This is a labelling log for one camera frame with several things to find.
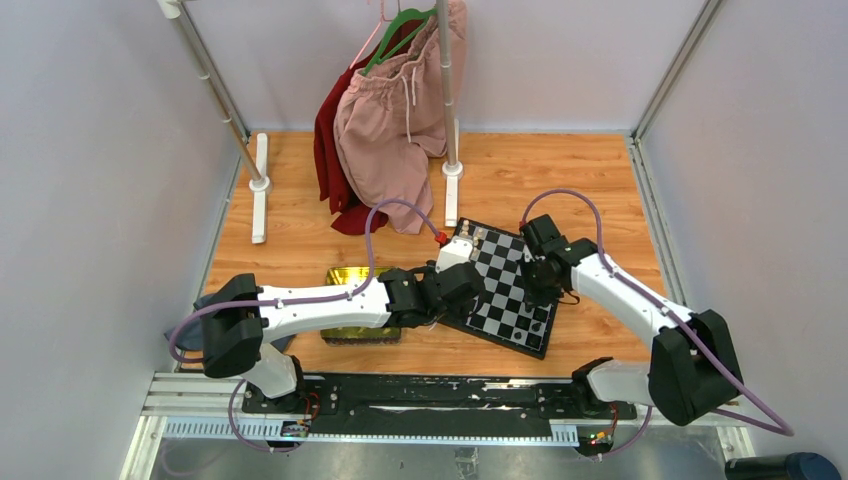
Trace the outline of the black and white chessboard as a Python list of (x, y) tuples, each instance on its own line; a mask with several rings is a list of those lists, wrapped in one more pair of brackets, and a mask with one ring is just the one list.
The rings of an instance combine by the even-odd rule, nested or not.
[[(524, 355), (542, 360), (545, 358), (554, 326), (557, 306), (528, 306), (524, 302), (523, 282), (518, 261), (524, 256), (525, 242), (520, 235), (463, 218), (455, 227), (460, 235), (461, 223), (467, 219), (470, 235), (482, 230), (477, 259), (470, 259), (483, 277), (485, 291), (475, 311), (459, 322), (440, 322), (442, 325), (477, 338), (498, 344)], [(531, 326), (542, 323), (543, 329), (534, 333)], [(522, 333), (522, 341), (512, 339), (515, 332)]]

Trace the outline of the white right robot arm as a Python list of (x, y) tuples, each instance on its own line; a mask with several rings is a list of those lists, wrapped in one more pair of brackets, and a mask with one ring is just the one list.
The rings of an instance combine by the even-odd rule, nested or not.
[(694, 312), (658, 295), (595, 242), (567, 240), (548, 215), (523, 223), (520, 235), (526, 303), (551, 306), (566, 294), (588, 298), (650, 349), (645, 363), (601, 357), (574, 370), (570, 393), (577, 413), (592, 418), (613, 402), (641, 404), (686, 426), (740, 395), (744, 382), (720, 314)]

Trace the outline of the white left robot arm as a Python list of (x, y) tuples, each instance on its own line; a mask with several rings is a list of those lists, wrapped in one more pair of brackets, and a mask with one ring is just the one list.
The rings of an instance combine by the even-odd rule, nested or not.
[(363, 282), (287, 289), (260, 287), (252, 274), (234, 277), (200, 318), (202, 368), (213, 379), (239, 377), (283, 413), (306, 400), (302, 370), (273, 342), (333, 328), (416, 328), (468, 315), (483, 295), (470, 262), (392, 268)]

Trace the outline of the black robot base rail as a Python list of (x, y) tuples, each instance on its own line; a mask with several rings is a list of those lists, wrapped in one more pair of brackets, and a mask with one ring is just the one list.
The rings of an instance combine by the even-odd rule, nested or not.
[(557, 378), (317, 373), (271, 400), (236, 379), (154, 376), (134, 434), (136, 454), (181, 441), (232, 441), (265, 453), (307, 444), (565, 447), (601, 458), (652, 428), (706, 432), (725, 458), (748, 453), (747, 431), (716, 415), (684, 428), (643, 406), (581, 409)]

